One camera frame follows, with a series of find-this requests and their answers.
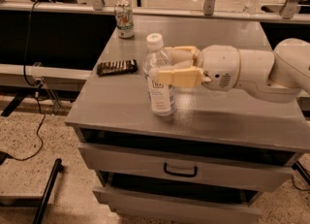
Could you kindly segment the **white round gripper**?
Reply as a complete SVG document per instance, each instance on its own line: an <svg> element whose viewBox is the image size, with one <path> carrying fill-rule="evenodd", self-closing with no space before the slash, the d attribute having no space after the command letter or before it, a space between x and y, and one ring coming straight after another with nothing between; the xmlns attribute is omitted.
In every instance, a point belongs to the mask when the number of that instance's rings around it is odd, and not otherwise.
<svg viewBox="0 0 310 224"><path fill-rule="evenodd" d="M237 48L212 45L201 52L194 46L165 47L165 50L173 65L182 69L152 68L149 76L160 84L185 88L203 85L210 90L229 91L237 82L240 71ZM193 66L196 61L199 68Z"/></svg>

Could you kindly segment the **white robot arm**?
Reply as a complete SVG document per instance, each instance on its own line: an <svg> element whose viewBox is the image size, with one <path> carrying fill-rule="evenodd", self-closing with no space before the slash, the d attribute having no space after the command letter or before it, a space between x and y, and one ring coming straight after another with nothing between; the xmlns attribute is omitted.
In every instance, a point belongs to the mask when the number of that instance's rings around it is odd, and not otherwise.
<svg viewBox="0 0 310 224"><path fill-rule="evenodd" d="M250 96L288 103L305 91L310 93L310 43L290 38L274 50L241 49L212 45L168 49L173 64L155 67L149 76L165 85L214 91L242 89Z"/></svg>

